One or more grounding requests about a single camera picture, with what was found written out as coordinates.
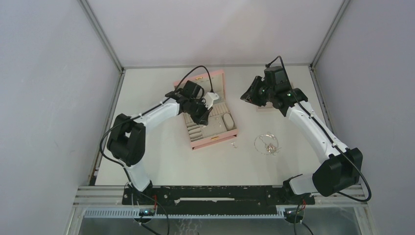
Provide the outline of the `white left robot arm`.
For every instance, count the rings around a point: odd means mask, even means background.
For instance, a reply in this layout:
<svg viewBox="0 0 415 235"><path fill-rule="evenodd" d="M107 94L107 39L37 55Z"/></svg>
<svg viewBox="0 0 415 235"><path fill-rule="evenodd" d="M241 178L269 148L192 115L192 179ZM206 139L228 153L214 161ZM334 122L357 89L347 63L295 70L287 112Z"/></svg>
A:
<svg viewBox="0 0 415 235"><path fill-rule="evenodd" d="M196 124L207 125L213 104L218 99L219 95L214 91L206 93L200 85L187 81L184 87L168 92L164 100L148 111L135 117L120 114L115 118L107 134L106 147L113 156L111 160L122 166L128 182L136 189L134 198L137 201L147 204L153 198L149 188L152 182L142 162L147 134L181 113L189 114Z"/></svg>

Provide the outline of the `pink jewelry box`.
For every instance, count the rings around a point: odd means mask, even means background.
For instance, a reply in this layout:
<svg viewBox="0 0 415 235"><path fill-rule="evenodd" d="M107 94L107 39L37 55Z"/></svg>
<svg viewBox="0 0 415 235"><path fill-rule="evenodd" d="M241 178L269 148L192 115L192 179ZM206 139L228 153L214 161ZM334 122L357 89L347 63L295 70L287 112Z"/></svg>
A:
<svg viewBox="0 0 415 235"><path fill-rule="evenodd" d="M194 123L189 114L184 113L183 119L188 132L190 146L193 150L207 147L222 141L228 141L236 138L238 129L234 121L234 128L227 130L223 122L223 115L229 113L232 117L231 111L226 103L225 92L225 72L217 70L210 73L211 80L209 80L206 73L188 77L185 81L192 81L200 85L209 92L211 85L213 91L220 95L220 99L214 102L212 110L208 116L208 125L197 125Z"/></svg>

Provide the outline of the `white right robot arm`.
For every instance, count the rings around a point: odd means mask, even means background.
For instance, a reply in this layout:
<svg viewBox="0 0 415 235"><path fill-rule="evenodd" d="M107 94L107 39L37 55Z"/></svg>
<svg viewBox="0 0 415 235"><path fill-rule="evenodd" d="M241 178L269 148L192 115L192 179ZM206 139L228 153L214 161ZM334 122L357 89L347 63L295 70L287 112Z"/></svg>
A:
<svg viewBox="0 0 415 235"><path fill-rule="evenodd" d="M359 182L362 152L349 148L328 129L303 91L291 86L283 67L266 68L264 76L256 76L240 98L258 107L270 102L299 128L317 155L321 165L314 173L284 181L283 199L287 203L297 203L306 193L331 196Z"/></svg>

